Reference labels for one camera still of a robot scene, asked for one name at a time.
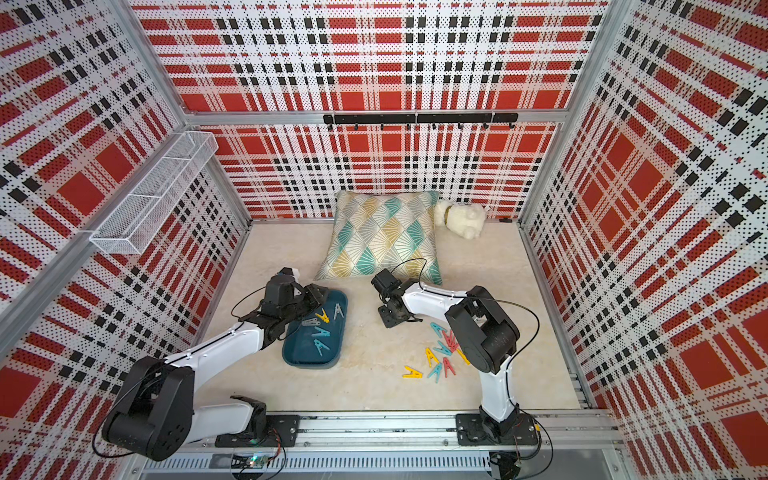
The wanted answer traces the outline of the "teal clothespin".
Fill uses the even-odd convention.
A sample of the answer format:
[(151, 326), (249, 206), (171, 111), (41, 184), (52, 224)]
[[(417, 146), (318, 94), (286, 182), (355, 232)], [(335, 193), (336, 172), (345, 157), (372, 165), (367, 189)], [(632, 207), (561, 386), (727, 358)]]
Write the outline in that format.
[(436, 364), (432, 370), (428, 373), (427, 377), (432, 378), (435, 383), (440, 381), (442, 375), (443, 365), (441, 363)]
[(314, 339), (313, 344), (320, 357), (323, 357), (325, 355), (325, 352), (330, 350), (330, 347), (319, 339)]
[(432, 328), (432, 330), (435, 332), (435, 334), (439, 338), (442, 338), (444, 334), (448, 333), (448, 330), (445, 327), (443, 327), (442, 325), (439, 325), (439, 324), (437, 324), (435, 322), (431, 322), (430, 323), (430, 327)]
[(331, 336), (331, 332), (326, 330), (326, 329), (324, 329), (324, 328), (316, 326), (316, 327), (314, 327), (314, 329), (315, 329), (315, 331), (311, 334), (311, 336), (313, 338), (325, 338), (325, 337), (330, 337)]

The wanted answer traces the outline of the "dark teal storage box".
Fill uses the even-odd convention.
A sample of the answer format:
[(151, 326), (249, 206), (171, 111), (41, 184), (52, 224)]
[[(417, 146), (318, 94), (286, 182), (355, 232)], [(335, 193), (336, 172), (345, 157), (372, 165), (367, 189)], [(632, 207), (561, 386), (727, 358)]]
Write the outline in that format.
[(321, 307), (289, 326), (282, 348), (283, 361), (302, 369), (335, 366), (341, 356), (347, 310), (347, 296), (340, 290), (330, 290)]

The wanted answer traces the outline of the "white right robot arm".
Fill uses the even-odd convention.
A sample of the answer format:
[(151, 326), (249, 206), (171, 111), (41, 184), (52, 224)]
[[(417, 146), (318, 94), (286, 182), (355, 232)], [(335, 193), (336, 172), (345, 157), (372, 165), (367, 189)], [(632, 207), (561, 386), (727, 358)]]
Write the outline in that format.
[(384, 269), (371, 284), (382, 301), (378, 312), (385, 327), (429, 317), (446, 323), (458, 347), (480, 375), (479, 412), (490, 427), (508, 429), (519, 416), (507, 371), (521, 334), (499, 302), (483, 287), (450, 291), (401, 281)]

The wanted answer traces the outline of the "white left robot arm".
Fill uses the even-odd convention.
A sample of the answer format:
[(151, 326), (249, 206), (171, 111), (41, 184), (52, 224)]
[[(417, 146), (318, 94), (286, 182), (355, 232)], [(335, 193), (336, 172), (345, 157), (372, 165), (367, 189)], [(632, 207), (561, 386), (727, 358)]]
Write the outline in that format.
[(198, 407), (195, 395), (215, 376), (285, 337), (288, 326), (322, 307), (329, 290), (302, 286), (296, 270), (284, 268), (264, 287), (258, 306), (225, 332), (166, 358), (151, 356), (130, 368), (118, 397), (99, 426), (99, 436), (122, 448), (161, 461), (180, 447), (208, 437), (268, 437), (266, 405), (234, 395), (221, 405)]

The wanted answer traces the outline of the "patterned teal gold pillow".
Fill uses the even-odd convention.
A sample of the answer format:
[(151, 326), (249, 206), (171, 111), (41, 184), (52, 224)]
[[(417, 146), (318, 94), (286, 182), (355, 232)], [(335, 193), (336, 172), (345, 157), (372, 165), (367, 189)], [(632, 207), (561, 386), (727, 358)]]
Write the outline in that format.
[(436, 191), (369, 195), (336, 193), (333, 234), (317, 280), (369, 277), (388, 269), (440, 285)]

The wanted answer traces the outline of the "teal clothespin front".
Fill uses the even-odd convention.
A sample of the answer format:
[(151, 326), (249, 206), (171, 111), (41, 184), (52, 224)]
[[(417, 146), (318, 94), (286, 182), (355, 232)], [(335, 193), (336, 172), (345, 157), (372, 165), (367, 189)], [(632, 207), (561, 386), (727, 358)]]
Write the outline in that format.
[(428, 373), (427, 377), (432, 378), (435, 383), (440, 381), (442, 375), (443, 365), (441, 363), (436, 364), (432, 370)]

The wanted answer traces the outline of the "red clothespin front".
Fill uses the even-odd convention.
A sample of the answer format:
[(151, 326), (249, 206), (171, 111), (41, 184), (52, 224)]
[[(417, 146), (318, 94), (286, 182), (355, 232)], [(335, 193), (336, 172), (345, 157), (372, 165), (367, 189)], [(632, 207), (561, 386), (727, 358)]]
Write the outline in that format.
[(448, 378), (450, 375), (456, 375), (454, 367), (448, 357), (444, 357), (442, 359), (442, 371), (446, 378)]

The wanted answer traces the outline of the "white plush teddy bear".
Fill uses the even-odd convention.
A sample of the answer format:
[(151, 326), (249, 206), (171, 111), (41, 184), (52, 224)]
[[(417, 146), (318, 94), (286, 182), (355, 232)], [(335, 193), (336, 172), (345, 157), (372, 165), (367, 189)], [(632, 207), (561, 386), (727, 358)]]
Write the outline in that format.
[(481, 235), (486, 218), (486, 210), (475, 204), (439, 200), (434, 210), (436, 227), (445, 227), (466, 240), (474, 240)]

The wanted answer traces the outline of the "green circuit board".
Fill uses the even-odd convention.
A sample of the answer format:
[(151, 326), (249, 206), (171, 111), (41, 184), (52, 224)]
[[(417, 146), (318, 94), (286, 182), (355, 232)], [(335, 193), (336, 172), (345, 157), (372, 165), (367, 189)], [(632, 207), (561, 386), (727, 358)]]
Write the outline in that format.
[(273, 457), (270, 455), (237, 455), (231, 457), (231, 468), (236, 470), (264, 469), (270, 465)]

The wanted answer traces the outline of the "black wall hook rail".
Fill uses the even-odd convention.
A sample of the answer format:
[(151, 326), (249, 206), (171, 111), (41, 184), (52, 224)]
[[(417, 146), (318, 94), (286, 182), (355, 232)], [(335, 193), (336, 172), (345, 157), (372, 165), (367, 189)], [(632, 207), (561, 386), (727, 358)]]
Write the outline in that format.
[(326, 114), (325, 125), (411, 125), (411, 124), (514, 124), (520, 118), (509, 113), (394, 113), (394, 114)]

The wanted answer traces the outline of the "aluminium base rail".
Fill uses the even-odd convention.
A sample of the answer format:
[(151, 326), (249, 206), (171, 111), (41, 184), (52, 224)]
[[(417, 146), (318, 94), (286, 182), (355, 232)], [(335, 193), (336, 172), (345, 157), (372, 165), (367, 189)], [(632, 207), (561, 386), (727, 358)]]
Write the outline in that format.
[[(267, 439), (205, 439), (147, 463), (144, 471), (225, 479), (631, 476), (618, 428), (603, 410), (520, 411), (500, 437), (470, 412), (303, 412), (269, 419)], [(264, 469), (236, 470), (233, 454), (270, 455), (273, 461)]]

